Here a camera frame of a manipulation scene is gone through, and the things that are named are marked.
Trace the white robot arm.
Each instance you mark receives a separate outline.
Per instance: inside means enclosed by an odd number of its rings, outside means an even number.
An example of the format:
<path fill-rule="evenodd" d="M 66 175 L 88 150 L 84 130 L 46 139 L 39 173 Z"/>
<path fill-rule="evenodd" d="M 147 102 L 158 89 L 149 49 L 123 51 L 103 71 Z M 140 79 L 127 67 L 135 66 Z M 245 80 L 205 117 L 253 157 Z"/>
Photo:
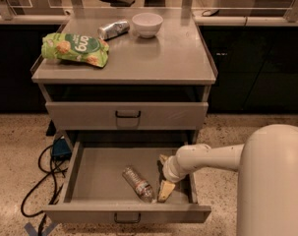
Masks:
<path fill-rule="evenodd" d="M 298 127 L 268 125 L 237 146 L 182 146 L 162 172 L 177 183 L 204 167 L 238 172 L 237 236 L 298 236 Z"/>

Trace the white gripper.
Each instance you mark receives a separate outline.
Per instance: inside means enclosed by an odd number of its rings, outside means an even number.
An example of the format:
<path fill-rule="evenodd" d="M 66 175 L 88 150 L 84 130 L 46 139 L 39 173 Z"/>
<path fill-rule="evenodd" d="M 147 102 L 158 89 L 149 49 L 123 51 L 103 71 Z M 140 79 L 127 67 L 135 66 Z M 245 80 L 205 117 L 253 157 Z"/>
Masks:
<path fill-rule="evenodd" d="M 161 181 L 157 200 L 163 203 L 175 189 L 174 183 L 183 180 L 189 172 L 180 166 L 176 156 L 160 154 L 159 161 L 163 164 L 162 172 L 166 180 Z"/>

